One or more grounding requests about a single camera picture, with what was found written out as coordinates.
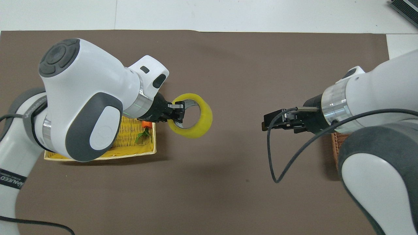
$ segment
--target white tile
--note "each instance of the white tile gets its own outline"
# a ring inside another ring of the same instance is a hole
[[[2,0],[0,30],[114,29],[116,0]]]
[[[418,34],[388,34],[386,39],[390,59],[418,49]]]
[[[418,33],[386,0],[118,0],[115,28]]]

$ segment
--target black label band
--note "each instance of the black label band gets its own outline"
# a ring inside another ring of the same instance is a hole
[[[0,184],[21,189],[25,181],[26,177],[0,168]]]

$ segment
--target brown table surface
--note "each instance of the brown table surface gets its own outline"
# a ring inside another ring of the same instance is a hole
[[[374,234],[337,180],[329,136],[275,184],[260,123],[264,114],[321,94],[356,65],[367,72],[388,60],[385,35],[3,31],[1,114],[20,93],[42,86],[41,57],[72,37],[125,66],[153,56],[170,71],[164,97],[199,94],[212,108],[213,125],[203,137],[186,139],[159,123],[157,153],[142,158],[85,164],[39,158],[18,196],[17,217],[63,223],[77,235]],[[277,174],[310,137],[272,132]],[[19,227],[22,235],[67,234]]]

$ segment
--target yellow tape roll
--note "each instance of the yellow tape roll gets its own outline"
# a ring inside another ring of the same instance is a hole
[[[168,126],[177,134],[187,138],[199,138],[204,135],[212,125],[212,110],[209,105],[198,95],[187,93],[174,99],[173,104],[177,101],[194,101],[200,107],[200,117],[197,123],[190,128],[181,128],[177,126],[173,120],[168,120]]]

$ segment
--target black cable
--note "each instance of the black cable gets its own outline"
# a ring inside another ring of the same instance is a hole
[[[0,122],[3,121],[6,118],[22,118],[23,115],[17,114],[17,113],[8,113],[6,115],[3,115],[0,117]]]
[[[4,217],[4,216],[0,216],[0,220],[6,221],[6,222],[20,223],[20,224],[47,225],[47,226],[52,226],[52,227],[59,227],[59,228],[67,230],[68,232],[71,233],[71,235],[75,235],[74,231],[71,228],[65,225],[61,225],[61,224],[44,222],[44,221],[36,221],[36,220],[21,220],[21,219],[9,218],[9,217]]]
[[[380,110],[374,110],[374,111],[369,111],[369,112],[364,112],[364,113],[361,113],[361,114],[357,114],[357,115],[354,115],[354,116],[349,117],[347,119],[344,119],[341,122],[338,122],[336,124],[332,124],[331,126],[325,128],[323,131],[321,131],[320,133],[318,133],[317,135],[312,137],[304,145],[302,145],[302,147],[290,159],[290,161],[288,162],[288,164],[286,165],[286,167],[282,171],[282,174],[279,176],[279,178],[276,179],[276,175],[274,174],[274,170],[273,170],[273,164],[271,162],[270,131],[271,131],[271,128],[273,127],[273,125],[274,125],[274,122],[276,122],[277,119],[279,119],[281,116],[285,115],[286,113],[291,112],[291,111],[295,111],[295,110],[297,110],[297,108],[291,108],[291,109],[288,109],[288,110],[285,110],[285,111],[279,113],[277,116],[275,116],[273,118],[270,125],[268,126],[268,130],[267,130],[267,154],[268,154],[268,162],[269,162],[269,165],[270,165],[271,176],[272,176],[275,183],[278,183],[283,179],[284,175],[286,174],[286,172],[288,171],[290,166],[293,164],[293,162],[296,160],[296,158],[305,150],[305,148],[307,148],[312,142],[317,140],[319,137],[333,131],[335,128],[337,128],[341,125],[344,125],[344,124],[346,124],[348,122],[351,122],[353,120],[356,120],[358,118],[363,118],[363,117],[374,115],[374,114],[388,113],[388,112],[391,112],[391,113],[405,113],[405,114],[410,114],[410,115],[414,115],[414,116],[418,117],[418,112],[412,111],[412,110],[407,110],[407,109],[380,109]]]

